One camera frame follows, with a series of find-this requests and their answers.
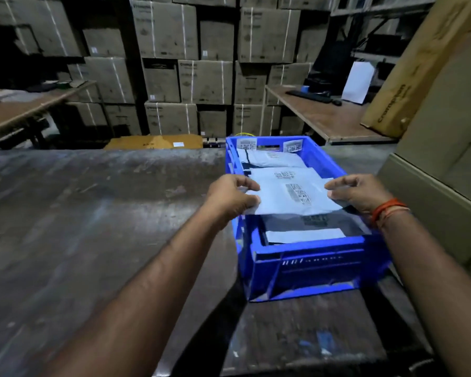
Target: blue object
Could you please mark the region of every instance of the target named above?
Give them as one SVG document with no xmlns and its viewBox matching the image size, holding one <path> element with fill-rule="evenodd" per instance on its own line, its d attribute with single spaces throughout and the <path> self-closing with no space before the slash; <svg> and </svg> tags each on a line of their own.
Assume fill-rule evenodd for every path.
<svg viewBox="0 0 471 377">
<path fill-rule="evenodd" d="M 237 140 L 226 140 L 226 173 L 244 174 L 237 153 Z M 258 146 L 275 146 L 303 139 L 296 152 L 305 164 L 323 177 L 340 177 L 345 172 L 308 136 L 257 137 Z M 320 293 L 357 289 L 372 284 L 391 262 L 381 234 L 268 245 L 259 215 L 241 215 L 232 220 L 238 249 L 239 272 L 246 298 L 264 302 Z"/>
</svg>

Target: metal table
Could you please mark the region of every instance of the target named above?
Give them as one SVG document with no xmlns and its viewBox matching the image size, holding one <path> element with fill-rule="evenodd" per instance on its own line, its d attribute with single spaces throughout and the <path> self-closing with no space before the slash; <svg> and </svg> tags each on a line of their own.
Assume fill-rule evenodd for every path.
<svg viewBox="0 0 471 377">
<path fill-rule="evenodd" d="M 224 169 L 219 149 L 0 151 L 0 375 L 36 375 Z M 247 304 L 227 227 L 155 375 L 373 375 L 426 358 L 426 349 L 391 276 L 379 288 Z"/>
</svg>

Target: cardboard box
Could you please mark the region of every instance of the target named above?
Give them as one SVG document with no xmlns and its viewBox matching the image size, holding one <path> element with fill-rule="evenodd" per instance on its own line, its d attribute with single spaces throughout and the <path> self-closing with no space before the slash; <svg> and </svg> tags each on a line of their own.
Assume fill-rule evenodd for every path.
<svg viewBox="0 0 471 377">
<path fill-rule="evenodd" d="M 263 104 L 269 65 L 235 62 L 235 104 Z"/>
<path fill-rule="evenodd" d="M 110 140 L 105 149 L 202 149 L 198 135 L 128 136 Z"/>
<path fill-rule="evenodd" d="M 234 104 L 232 133 L 271 136 L 279 128 L 281 107 L 265 107 L 264 120 L 261 122 L 262 107 L 255 104 Z"/>
<path fill-rule="evenodd" d="M 151 135 L 196 134 L 198 132 L 195 104 L 145 102 Z"/>
<path fill-rule="evenodd" d="M 437 0 L 369 105 L 361 124 L 384 135 L 400 137 L 468 31 L 471 0 Z"/>
<path fill-rule="evenodd" d="M 45 57 L 85 56 L 81 34 L 72 28 L 61 1 L 21 0 L 17 6 L 18 15 L 31 26 Z"/>
<path fill-rule="evenodd" d="M 279 0 L 280 9 L 330 10 L 330 0 Z"/>
<path fill-rule="evenodd" d="M 119 29 L 84 29 L 85 42 L 92 57 L 126 57 Z"/>
<path fill-rule="evenodd" d="M 182 103 L 232 103 L 232 62 L 181 60 L 178 66 Z"/>
<path fill-rule="evenodd" d="M 132 14 L 143 58 L 199 59 L 195 6 L 133 1 Z"/>
<path fill-rule="evenodd" d="M 239 62 L 293 62 L 299 21 L 299 10 L 241 8 Z"/>
<path fill-rule="evenodd" d="M 134 104 L 134 94 L 124 58 L 86 57 L 85 62 L 89 78 L 98 82 L 103 101 Z"/>
<path fill-rule="evenodd" d="M 240 0 L 241 7 L 276 9 L 277 0 Z"/>
<path fill-rule="evenodd" d="M 199 111 L 199 128 L 202 137 L 225 138 L 227 136 L 227 111 Z"/>
<path fill-rule="evenodd" d="M 149 101 L 167 103 L 181 101 L 176 62 L 157 63 L 144 58 L 143 70 Z"/>
<path fill-rule="evenodd" d="M 471 200 L 471 33 L 437 76 L 396 153 Z"/>
<path fill-rule="evenodd" d="M 69 102 L 70 106 L 75 106 L 80 114 L 84 126 L 108 126 L 103 113 L 103 107 L 98 103 Z"/>
<path fill-rule="evenodd" d="M 287 116 L 281 118 L 280 136 L 300 136 L 303 132 L 304 122 L 297 116 Z"/>
<path fill-rule="evenodd" d="M 72 80 L 95 80 L 89 76 L 89 70 L 86 64 L 69 64 L 68 71 Z M 96 86 L 86 88 L 69 99 L 70 101 L 79 101 L 82 103 L 101 103 Z"/>
<path fill-rule="evenodd" d="M 33 32 L 29 26 L 16 26 L 14 28 L 17 39 L 14 41 L 15 45 L 26 55 L 39 54 L 40 48 L 37 41 L 33 36 Z"/>
<path fill-rule="evenodd" d="M 125 128 L 126 134 L 129 135 L 142 135 L 141 128 L 139 127 L 138 114 L 136 113 L 136 106 L 129 104 L 113 104 L 106 107 L 108 119 L 113 129 L 117 132 L 122 126 Z"/>
<path fill-rule="evenodd" d="M 275 85 L 302 85 L 303 81 L 307 78 L 310 70 L 312 69 L 312 63 L 291 63 L 289 65 L 274 65 L 270 68 L 269 80 L 267 84 L 269 86 Z M 277 98 L 267 93 L 267 104 L 269 105 L 280 105 L 282 104 Z"/>
<path fill-rule="evenodd" d="M 234 57 L 234 24 L 201 21 L 201 59 L 232 61 Z"/>
<path fill-rule="evenodd" d="M 312 25 L 300 33 L 297 62 L 315 62 L 327 38 L 328 23 Z"/>
<path fill-rule="evenodd" d="M 394 154 L 379 177 L 459 263 L 471 259 L 471 201 Z"/>
<path fill-rule="evenodd" d="M 173 2 L 177 2 L 179 4 L 236 7 L 236 0 L 173 0 Z"/>
</svg>

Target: box label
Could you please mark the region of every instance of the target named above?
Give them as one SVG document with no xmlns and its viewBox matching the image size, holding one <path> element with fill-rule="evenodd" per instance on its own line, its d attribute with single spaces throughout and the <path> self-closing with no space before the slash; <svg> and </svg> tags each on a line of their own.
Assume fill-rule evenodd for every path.
<svg viewBox="0 0 471 377">
<path fill-rule="evenodd" d="M 257 149 L 257 138 L 237 139 L 239 149 Z"/>
<path fill-rule="evenodd" d="M 303 139 L 290 140 L 283 143 L 283 152 L 298 152 L 302 150 Z"/>
</svg>

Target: orange wristband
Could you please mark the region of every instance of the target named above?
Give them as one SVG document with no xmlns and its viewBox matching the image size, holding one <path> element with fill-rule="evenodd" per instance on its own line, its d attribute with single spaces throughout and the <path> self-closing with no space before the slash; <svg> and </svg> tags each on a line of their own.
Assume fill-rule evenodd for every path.
<svg viewBox="0 0 471 377">
<path fill-rule="evenodd" d="M 373 226 L 376 226 L 377 224 L 377 221 L 381 215 L 381 213 L 387 209 L 387 208 L 390 208 L 392 206 L 403 206 L 404 208 L 408 208 L 404 203 L 402 203 L 400 200 L 398 200 L 397 198 L 393 198 L 393 199 L 390 199 L 388 202 L 384 202 L 382 205 L 380 205 L 379 207 L 377 207 L 377 209 L 375 209 L 372 213 L 372 219 L 371 219 L 371 222 L 372 222 L 372 225 Z"/>
</svg>

